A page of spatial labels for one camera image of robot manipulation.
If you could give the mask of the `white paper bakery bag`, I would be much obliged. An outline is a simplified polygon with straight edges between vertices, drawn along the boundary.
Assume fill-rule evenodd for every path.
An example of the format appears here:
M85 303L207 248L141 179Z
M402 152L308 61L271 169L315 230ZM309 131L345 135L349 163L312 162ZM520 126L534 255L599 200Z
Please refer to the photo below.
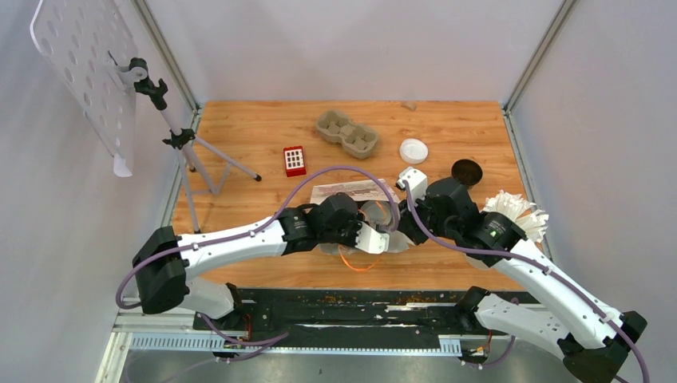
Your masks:
M356 202L358 207L358 213L362 216L362 220L365 221L369 226L371 225L366 221L365 215L361 210L361 206L366 201L369 200L386 201L388 204L390 204L386 196L386 193L379 186L377 186L376 183L372 180L316 185L312 188L310 202L320 204L329 196L340 192L347 194L349 197L352 198L352 200ZM394 218L395 216L394 209L392 207L391 209ZM385 229L387 226L376 226L376 227L371 226L371 227L374 229ZM374 262L368 267L355 267L351 265L348 259L346 258L347 255L351 255L353 253L358 252L358 250L354 248L333 243L323 243L319 245L319 250L326 255L339 256L342 262L348 268L357 272L369 271L370 269L375 267L382 258L382 255L378 255L378 257L374 260Z

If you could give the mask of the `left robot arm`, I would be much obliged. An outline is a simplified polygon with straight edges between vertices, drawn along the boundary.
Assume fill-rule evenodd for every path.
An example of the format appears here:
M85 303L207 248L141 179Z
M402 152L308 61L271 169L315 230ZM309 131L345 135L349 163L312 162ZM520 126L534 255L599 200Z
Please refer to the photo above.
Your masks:
M144 314L183 307L238 328L244 308L236 287L218 285L202 274L229 264L308 252L323 243L357 247L368 225L355 201L339 193L320 204L286 207L275 218L194 235L176 235L171 226L155 230L133 258Z

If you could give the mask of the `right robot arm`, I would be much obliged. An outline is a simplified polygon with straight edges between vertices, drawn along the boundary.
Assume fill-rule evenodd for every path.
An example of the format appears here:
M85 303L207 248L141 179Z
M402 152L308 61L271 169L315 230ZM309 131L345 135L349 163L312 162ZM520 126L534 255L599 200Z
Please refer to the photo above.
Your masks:
M582 382L613 382L629 355L649 381L637 341L646 319L621 312L587 292L540 250L548 215L519 194L500 191L483 207L468 188L448 177L429 182L409 169L398 177L406 193L398 229L414 243L431 240L461 252L468 263L518 282L546 313L540 314L478 286L457 303L456 322L466 333L480 328L525 340L558 358Z

